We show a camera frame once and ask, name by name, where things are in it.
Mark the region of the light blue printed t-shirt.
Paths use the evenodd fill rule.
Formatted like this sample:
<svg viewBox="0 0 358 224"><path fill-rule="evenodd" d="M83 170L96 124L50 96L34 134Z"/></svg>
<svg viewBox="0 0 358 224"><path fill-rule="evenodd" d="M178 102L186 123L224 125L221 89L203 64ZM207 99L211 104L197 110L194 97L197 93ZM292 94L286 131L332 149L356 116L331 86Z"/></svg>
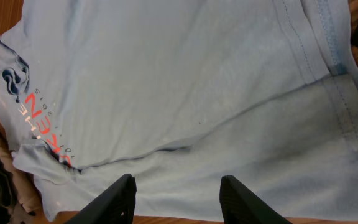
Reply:
<svg viewBox="0 0 358 224"><path fill-rule="evenodd" d="M220 221L233 175L285 217L358 221L347 1L26 1L0 122L44 212L124 174L136 215Z"/></svg>

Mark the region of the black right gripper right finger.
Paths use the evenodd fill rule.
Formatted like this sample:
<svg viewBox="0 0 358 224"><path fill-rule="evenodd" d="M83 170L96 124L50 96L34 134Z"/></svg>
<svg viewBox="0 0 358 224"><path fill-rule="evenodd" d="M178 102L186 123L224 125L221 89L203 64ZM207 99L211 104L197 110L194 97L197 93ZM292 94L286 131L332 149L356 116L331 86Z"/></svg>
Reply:
<svg viewBox="0 0 358 224"><path fill-rule="evenodd" d="M233 175L221 178L219 202L224 224L291 224Z"/></svg>

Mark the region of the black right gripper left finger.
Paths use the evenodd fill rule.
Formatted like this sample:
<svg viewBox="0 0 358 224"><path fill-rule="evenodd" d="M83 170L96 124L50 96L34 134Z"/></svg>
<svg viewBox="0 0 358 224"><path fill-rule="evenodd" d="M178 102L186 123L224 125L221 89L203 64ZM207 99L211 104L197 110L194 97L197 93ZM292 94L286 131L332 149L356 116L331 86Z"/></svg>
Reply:
<svg viewBox="0 0 358 224"><path fill-rule="evenodd" d="M137 192L135 178L124 174L66 224L132 224Z"/></svg>

